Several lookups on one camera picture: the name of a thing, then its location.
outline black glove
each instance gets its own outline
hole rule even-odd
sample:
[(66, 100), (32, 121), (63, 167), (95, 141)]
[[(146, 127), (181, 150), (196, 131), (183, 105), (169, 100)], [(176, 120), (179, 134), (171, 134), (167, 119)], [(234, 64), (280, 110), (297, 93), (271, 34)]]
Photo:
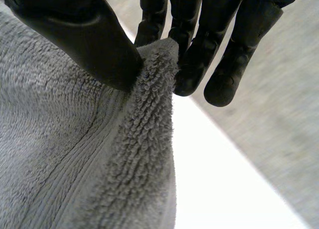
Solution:
[[(189, 96), (197, 89), (239, 7), (231, 39), (204, 91), (210, 104), (228, 105), (258, 43), (283, 14), (281, 7), (293, 1), (170, 0), (173, 20), (168, 36), (179, 44), (175, 94)], [(192, 40), (201, 2), (199, 28)], [(140, 4), (143, 17), (136, 46), (160, 39), (167, 12), (167, 0), (141, 0)]]
[(97, 80), (130, 90), (142, 60), (105, 0), (4, 1), (22, 22)]

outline gray floor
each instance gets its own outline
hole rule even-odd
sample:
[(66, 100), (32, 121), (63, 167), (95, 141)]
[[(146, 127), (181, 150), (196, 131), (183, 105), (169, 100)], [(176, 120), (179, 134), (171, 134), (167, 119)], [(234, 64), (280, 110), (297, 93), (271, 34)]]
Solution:
[[(108, 0), (133, 32), (139, 0)], [(233, 23), (193, 98), (234, 140), (290, 205), (319, 229), (319, 0), (297, 0), (264, 37), (234, 101), (216, 108), (203, 89)], [(170, 27), (167, 17), (164, 37)]]

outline fuzzy texture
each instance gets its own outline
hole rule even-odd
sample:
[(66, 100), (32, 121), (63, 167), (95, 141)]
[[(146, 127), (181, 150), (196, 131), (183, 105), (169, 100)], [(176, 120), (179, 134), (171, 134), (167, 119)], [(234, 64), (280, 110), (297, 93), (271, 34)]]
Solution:
[(172, 229), (177, 43), (141, 47), (126, 94), (2, 3), (0, 25), (0, 228)]

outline glove finger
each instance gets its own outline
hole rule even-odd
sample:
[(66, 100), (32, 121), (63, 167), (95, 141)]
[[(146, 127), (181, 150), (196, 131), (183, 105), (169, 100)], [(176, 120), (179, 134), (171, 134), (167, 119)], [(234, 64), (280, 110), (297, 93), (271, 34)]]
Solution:
[(160, 39), (165, 26), (167, 0), (140, 0), (140, 6), (143, 15), (135, 39), (137, 47)]
[(224, 38), (241, 0), (203, 0), (199, 28), (192, 45), (179, 61), (175, 94), (195, 92)]
[(170, 0), (173, 17), (168, 36), (179, 45), (179, 58), (190, 46), (194, 35), (201, 0)]

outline white surface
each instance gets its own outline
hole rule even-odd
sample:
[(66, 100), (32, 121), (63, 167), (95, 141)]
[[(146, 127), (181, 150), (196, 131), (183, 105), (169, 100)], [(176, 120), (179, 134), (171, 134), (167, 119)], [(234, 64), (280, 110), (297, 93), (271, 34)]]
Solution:
[(190, 98), (173, 109), (175, 229), (309, 228)]

